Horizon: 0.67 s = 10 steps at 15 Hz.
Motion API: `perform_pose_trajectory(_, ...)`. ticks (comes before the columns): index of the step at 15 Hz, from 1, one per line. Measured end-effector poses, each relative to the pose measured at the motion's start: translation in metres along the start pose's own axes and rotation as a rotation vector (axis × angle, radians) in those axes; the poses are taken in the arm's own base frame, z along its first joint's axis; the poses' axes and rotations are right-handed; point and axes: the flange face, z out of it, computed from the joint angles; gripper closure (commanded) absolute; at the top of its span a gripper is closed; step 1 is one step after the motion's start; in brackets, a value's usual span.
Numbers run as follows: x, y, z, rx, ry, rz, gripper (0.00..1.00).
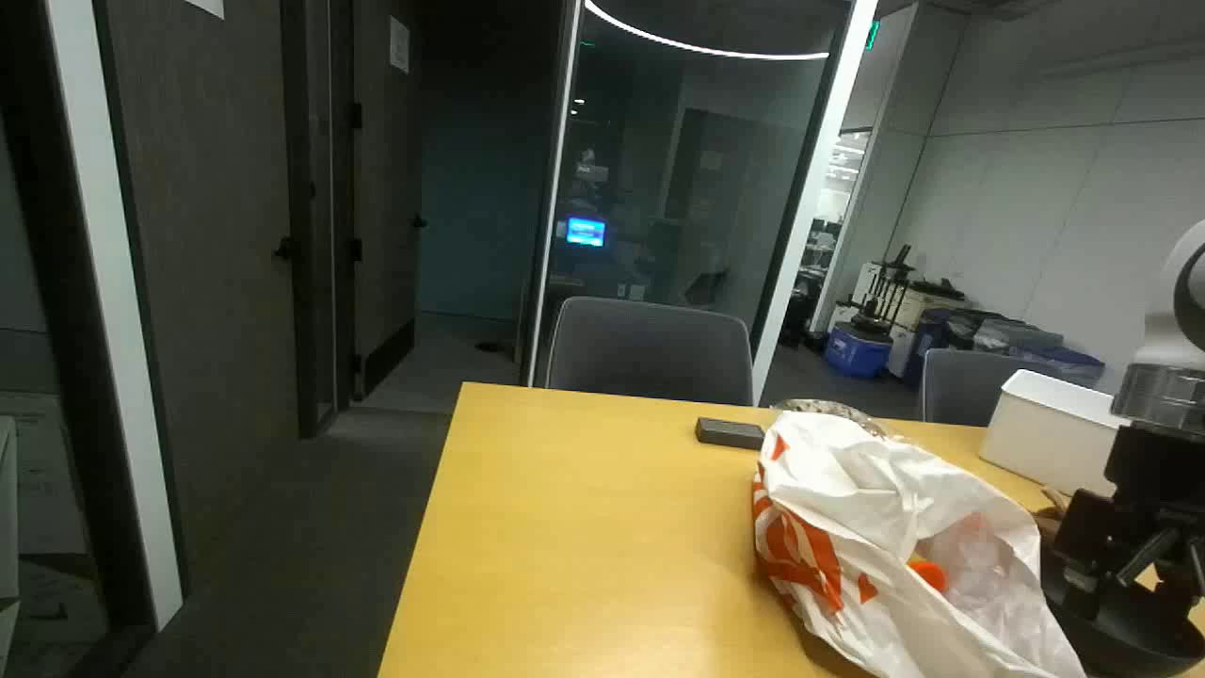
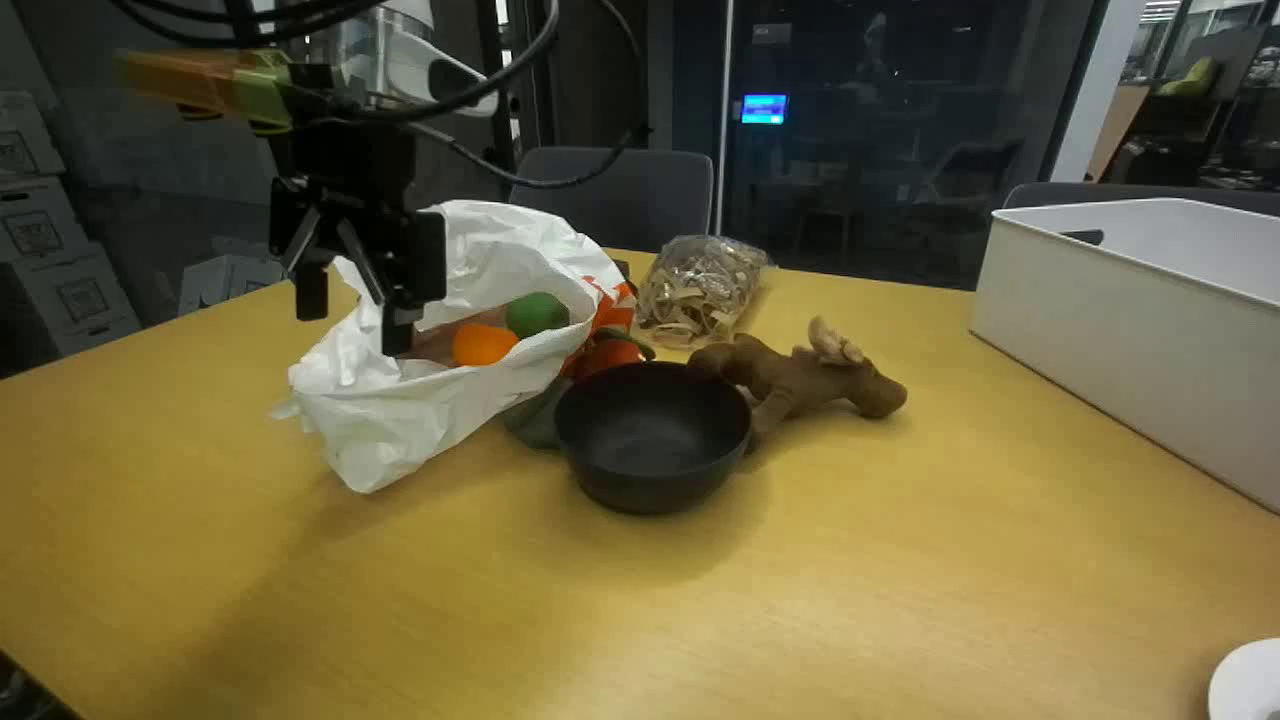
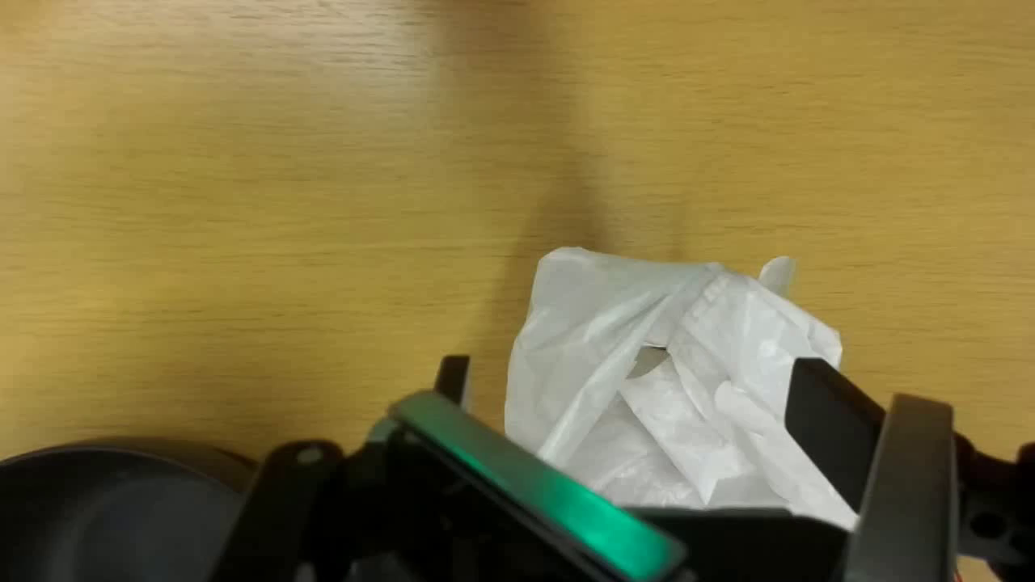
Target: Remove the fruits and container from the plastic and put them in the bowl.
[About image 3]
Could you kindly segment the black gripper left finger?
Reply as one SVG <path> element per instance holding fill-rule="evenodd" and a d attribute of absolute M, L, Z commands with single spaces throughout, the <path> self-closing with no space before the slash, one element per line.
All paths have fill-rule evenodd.
<path fill-rule="evenodd" d="M 595 577 L 668 582 L 685 558 L 678 539 L 525 452 L 437 391 L 401 398 L 388 420 Z"/>

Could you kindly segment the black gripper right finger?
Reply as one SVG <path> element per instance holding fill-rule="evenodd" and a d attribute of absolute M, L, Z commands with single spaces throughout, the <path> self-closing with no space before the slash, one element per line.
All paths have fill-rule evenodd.
<path fill-rule="evenodd" d="M 868 474 L 845 582 L 955 582 L 959 438 L 940 400 L 895 393 Z"/>

